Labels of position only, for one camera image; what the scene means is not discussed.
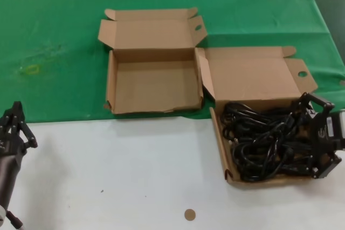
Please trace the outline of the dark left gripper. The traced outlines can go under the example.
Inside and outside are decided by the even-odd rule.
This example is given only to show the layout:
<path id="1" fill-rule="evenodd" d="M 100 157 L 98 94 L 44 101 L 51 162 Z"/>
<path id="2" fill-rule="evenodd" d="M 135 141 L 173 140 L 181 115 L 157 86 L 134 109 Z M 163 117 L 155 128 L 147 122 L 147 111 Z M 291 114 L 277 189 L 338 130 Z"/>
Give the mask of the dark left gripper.
<path id="1" fill-rule="evenodd" d="M 20 137 L 21 131 L 27 138 L 25 143 Z M 38 147 L 36 137 L 25 122 L 20 101 L 5 110 L 1 117 L 1 133 L 4 133 L 1 134 L 1 206 L 8 208 L 26 148 Z"/>

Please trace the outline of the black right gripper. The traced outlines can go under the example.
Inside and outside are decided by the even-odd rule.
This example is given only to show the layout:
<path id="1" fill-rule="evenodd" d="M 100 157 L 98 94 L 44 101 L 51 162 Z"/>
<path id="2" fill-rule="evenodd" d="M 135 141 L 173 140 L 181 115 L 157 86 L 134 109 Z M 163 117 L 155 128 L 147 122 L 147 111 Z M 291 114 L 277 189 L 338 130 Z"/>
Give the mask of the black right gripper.
<path id="1" fill-rule="evenodd" d="M 317 113 L 312 102 L 322 108 Z M 309 139 L 312 145 L 309 171 L 314 179 L 321 179 L 336 168 L 342 158 L 334 152 L 344 151 L 344 112 L 332 112 L 335 105 L 314 93 L 304 92 L 292 106 L 309 117 Z"/>

